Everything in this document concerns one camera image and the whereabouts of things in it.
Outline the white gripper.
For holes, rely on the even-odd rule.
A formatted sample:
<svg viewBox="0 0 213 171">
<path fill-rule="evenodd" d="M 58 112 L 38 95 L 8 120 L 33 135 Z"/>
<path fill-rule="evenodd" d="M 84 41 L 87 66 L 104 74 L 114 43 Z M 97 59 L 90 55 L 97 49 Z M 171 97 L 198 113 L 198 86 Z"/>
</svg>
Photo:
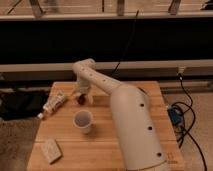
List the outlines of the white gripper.
<svg viewBox="0 0 213 171">
<path fill-rule="evenodd" d="M 90 85 L 78 85 L 74 92 L 70 95 L 70 99 L 76 99 L 78 98 L 78 93 L 82 95 L 86 95 L 86 99 L 88 100 L 89 103 L 93 103 L 93 96 L 90 93 L 91 86 Z"/>
</svg>

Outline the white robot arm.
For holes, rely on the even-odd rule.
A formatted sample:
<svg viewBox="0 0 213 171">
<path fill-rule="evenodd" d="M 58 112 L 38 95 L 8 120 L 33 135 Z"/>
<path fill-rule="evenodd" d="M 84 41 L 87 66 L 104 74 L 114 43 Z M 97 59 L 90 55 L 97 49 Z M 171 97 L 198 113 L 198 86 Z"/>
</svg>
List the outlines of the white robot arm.
<svg viewBox="0 0 213 171">
<path fill-rule="evenodd" d="M 150 116 L 149 97 L 142 89 L 95 70 L 91 58 L 75 62 L 79 93 L 92 84 L 110 96 L 110 109 L 127 171 L 170 171 Z"/>
</svg>

